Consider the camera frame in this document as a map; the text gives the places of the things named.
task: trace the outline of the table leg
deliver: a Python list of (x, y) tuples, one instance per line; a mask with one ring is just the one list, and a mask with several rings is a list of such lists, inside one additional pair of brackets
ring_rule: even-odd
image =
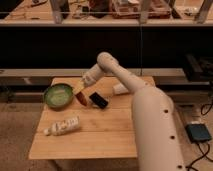
[(55, 169), (55, 171), (62, 171), (63, 169), (56, 163), (55, 160), (47, 160), (49, 164)]

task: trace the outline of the bowl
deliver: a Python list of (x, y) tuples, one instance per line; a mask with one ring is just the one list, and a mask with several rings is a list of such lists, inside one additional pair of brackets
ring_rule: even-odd
[(71, 103), (73, 88), (69, 84), (58, 83), (48, 87), (44, 92), (44, 102), (53, 109), (61, 109)]

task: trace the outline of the wooden tabletop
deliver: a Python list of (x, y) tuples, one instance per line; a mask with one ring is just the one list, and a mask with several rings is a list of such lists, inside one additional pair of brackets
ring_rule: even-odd
[[(55, 78), (52, 84), (67, 83), (74, 86), (81, 78)], [(154, 85), (152, 77), (142, 79)], [(113, 95), (112, 87), (119, 81), (104, 77), (83, 91), (88, 98), (94, 92), (109, 100), (105, 109), (87, 107), (76, 98), (61, 111), (44, 106), (35, 133), (29, 159), (88, 159), (136, 157), (134, 132), (131, 120), (131, 94)], [(63, 136), (45, 136), (43, 130), (52, 123), (79, 116), (81, 129)]]

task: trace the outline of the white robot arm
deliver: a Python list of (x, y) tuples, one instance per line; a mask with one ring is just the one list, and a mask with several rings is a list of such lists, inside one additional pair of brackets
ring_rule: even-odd
[(170, 97), (121, 67), (107, 52), (100, 53), (97, 64), (83, 75), (84, 86), (95, 84), (107, 72), (134, 94), (132, 120), (140, 171), (185, 171)]

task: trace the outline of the white bottle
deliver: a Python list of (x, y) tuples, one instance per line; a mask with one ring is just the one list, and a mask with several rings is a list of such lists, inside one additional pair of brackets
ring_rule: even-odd
[(44, 130), (44, 134), (48, 135), (63, 135), (80, 128), (79, 117), (69, 118), (61, 122), (53, 123), (50, 128)]

